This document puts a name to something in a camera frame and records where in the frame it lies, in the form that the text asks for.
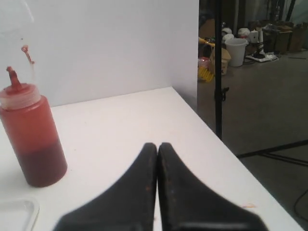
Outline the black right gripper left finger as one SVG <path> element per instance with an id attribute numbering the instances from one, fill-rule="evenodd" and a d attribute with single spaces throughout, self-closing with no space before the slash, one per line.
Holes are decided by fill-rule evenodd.
<path id="1" fill-rule="evenodd" d="M 57 230 L 153 230 L 156 163 L 156 145 L 145 143 L 121 178 L 92 201 L 62 216 L 57 223 Z"/>

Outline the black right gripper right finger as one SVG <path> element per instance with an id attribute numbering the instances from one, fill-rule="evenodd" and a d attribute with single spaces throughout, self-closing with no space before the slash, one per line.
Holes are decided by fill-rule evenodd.
<path id="1" fill-rule="evenodd" d="M 262 219 L 203 184 L 170 143 L 158 150 L 157 180 L 164 231 L 266 231 Z"/>

